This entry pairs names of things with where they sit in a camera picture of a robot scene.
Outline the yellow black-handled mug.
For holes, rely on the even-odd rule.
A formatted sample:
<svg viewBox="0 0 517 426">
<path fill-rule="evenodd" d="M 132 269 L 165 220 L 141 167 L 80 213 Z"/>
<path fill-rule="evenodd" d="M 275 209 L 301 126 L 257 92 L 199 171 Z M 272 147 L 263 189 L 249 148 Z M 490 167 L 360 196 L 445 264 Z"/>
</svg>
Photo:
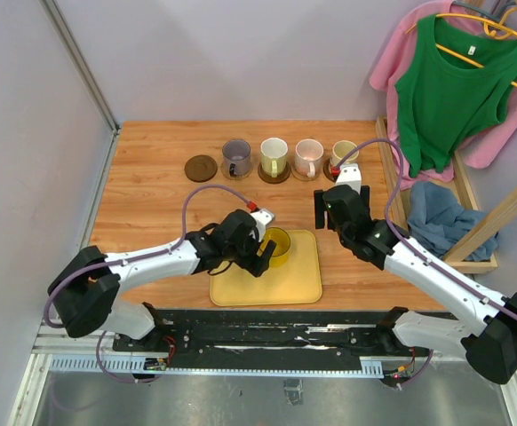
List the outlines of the yellow black-handled mug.
<svg viewBox="0 0 517 426">
<path fill-rule="evenodd" d="M 264 240 L 259 247 L 259 253 L 263 254 L 269 242 L 275 243 L 274 251 L 269 259 L 269 267 L 275 268 L 282 266 L 288 259 L 291 247 L 290 234 L 279 227 L 266 229 Z"/>
</svg>

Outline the small woven rattan coaster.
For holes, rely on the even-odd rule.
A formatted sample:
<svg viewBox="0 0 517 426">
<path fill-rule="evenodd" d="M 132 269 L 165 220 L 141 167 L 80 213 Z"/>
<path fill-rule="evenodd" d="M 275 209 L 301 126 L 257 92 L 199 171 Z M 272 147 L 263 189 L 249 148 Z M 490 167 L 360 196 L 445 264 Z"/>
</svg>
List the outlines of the small woven rattan coaster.
<svg viewBox="0 0 517 426">
<path fill-rule="evenodd" d="M 313 181 L 317 179 L 321 173 L 321 169 L 314 162 L 306 162 L 301 166 L 296 163 L 291 167 L 292 175 L 300 181 Z"/>
</svg>

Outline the brown wooden coaster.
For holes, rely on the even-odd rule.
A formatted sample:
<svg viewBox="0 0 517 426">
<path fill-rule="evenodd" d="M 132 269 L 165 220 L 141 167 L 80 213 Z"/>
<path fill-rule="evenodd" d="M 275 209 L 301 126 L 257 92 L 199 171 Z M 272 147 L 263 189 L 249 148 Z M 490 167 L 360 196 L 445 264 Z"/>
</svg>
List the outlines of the brown wooden coaster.
<svg viewBox="0 0 517 426">
<path fill-rule="evenodd" d="M 258 165 L 258 176 L 264 182 L 266 182 L 267 184 L 270 184 L 270 185 L 281 184 L 282 182 L 286 181 L 290 177 L 290 174 L 291 174 L 291 166 L 288 162 L 285 164 L 285 168 L 284 168 L 283 172 L 280 175 L 278 175 L 277 177 L 271 177 L 265 171 L 263 171 L 263 167 L 262 167 L 261 163 Z"/>
<path fill-rule="evenodd" d="M 185 164 L 186 177 L 196 183 L 207 182 L 215 177 L 218 171 L 216 161 L 209 155 L 199 154 L 191 157 Z"/>
<path fill-rule="evenodd" d="M 324 176 L 331 182 L 335 182 L 339 176 L 339 170 L 335 170 L 335 168 L 331 164 L 331 158 L 328 158 L 324 165 L 322 166 L 322 170 Z"/>
</svg>

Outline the pink white mug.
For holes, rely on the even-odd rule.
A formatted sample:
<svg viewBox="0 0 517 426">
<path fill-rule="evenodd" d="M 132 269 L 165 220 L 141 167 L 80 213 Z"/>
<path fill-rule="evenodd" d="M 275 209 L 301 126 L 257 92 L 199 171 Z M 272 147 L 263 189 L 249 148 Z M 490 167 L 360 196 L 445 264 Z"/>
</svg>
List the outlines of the pink white mug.
<svg viewBox="0 0 517 426">
<path fill-rule="evenodd" d="M 295 148 L 295 160 L 298 166 L 306 162 L 314 162 L 317 167 L 321 168 L 324 149 L 322 144 L 311 138 L 300 140 Z"/>
</svg>

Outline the brown wooden coaster top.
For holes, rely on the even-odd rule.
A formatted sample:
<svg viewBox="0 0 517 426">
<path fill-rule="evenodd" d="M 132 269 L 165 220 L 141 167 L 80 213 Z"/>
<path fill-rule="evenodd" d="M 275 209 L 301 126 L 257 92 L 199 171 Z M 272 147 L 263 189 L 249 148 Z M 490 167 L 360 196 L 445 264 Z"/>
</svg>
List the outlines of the brown wooden coaster top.
<svg viewBox="0 0 517 426">
<path fill-rule="evenodd" d="M 282 182 L 286 181 L 290 177 L 290 174 L 291 174 L 291 166 L 288 162 L 285 164 L 285 168 L 284 168 L 283 172 L 280 175 L 278 175 L 277 177 L 271 177 L 265 171 L 263 171 L 263 167 L 262 167 L 261 163 L 258 165 L 258 176 L 264 182 L 266 182 L 267 184 L 270 184 L 270 185 L 281 184 Z"/>
</svg>

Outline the white green-handled mug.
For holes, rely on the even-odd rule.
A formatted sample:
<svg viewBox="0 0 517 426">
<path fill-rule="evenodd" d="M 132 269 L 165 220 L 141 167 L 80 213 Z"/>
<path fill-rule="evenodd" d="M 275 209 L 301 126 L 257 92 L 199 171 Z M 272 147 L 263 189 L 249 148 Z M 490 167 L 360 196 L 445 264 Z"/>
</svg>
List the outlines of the white green-handled mug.
<svg viewBox="0 0 517 426">
<path fill-rule="evenodd" d="M 260 146 L 261 167 L 271 178 L 278 178 L 284 172 L 289 148 L 281 138 L 267 138 Z"/>
</svg>

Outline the large woven rattan coaster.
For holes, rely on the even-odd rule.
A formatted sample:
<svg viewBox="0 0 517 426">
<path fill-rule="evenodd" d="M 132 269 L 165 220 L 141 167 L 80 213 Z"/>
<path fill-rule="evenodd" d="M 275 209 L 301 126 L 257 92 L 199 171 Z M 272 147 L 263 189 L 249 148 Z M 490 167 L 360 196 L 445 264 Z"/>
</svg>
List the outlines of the large woven rattan coaster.
<svg viewBox="0 0 517 426">
<path fill-rule="evenodd" d="M 224 163 L 221 164 L 219 169 L 220 169 L 221 173 L 223 174 L 223 176 L 225 178 L 227 178 L 227 179 L 230 179 L 230 180 L 242 180 L 242 179 L 245 179 L 253 171 L 253 168 L 250 168 L 246 173 L 244 173 L 242 175 L 232 174 L 230 169 Z"/>
</svg>

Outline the purple grey mug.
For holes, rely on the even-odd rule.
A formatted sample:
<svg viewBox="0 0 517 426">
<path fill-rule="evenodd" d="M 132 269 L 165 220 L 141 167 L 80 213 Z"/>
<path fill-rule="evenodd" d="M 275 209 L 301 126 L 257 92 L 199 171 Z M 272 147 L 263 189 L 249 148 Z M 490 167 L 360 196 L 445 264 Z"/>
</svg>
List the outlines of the purple grey mug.
<svg viewBox="0 0 517 426">
<path fill-rule="evenodd" d="M 232 174 L 242 175 L 246 173 L 251 164 L 251 146 L 244 139 L 231 139 L 222 147 L 222 163 Z"/>
</svg>

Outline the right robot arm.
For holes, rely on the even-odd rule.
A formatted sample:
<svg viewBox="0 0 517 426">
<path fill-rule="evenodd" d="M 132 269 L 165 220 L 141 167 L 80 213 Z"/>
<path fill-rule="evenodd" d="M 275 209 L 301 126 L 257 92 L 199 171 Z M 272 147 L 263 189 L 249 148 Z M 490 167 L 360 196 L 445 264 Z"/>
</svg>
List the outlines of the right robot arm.
<svg viewBox="0 0 517 426">
<path fill-rule="evenodd" d="M 517 293 L 504 296 L 484 287 L 431 255 L 405 230 L 371 218 L 369 194 L 366 185 L 314 191 L 316 228 L 336 232 L 359 260 L 420 288 L 453 316 L 395 307 L 380 323 L 378 348 L 388 355 L 406 347 L 451 355 L 493 383 L 508 383 L 517 371 Z"/>
</svg>

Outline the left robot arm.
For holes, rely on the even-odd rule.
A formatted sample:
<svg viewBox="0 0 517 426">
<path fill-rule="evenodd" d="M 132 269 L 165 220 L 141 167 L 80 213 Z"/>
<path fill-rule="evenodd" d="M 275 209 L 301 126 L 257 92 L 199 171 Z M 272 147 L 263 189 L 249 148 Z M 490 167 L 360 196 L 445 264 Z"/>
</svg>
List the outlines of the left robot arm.
<svg viewBox="0 0 517 426">
<path fill-rule="evenodd" d="M 162 246 L 113 254 L 84 248 L 48 287 L 46 307 L 57 311 L 60 327 L 73 338 L 101 330 L 127 338 L 134 349 L 163 351 L 173 343 L 171 326 L 153 305 L 128 303 L 121 294 L 157 280 L 221 274 L 233 264 L 257 278 L 268 269 L 276 246 L 264 241 L 273 222 L 267 209 L 237 209 L 219 224 Z"/>
</svg>

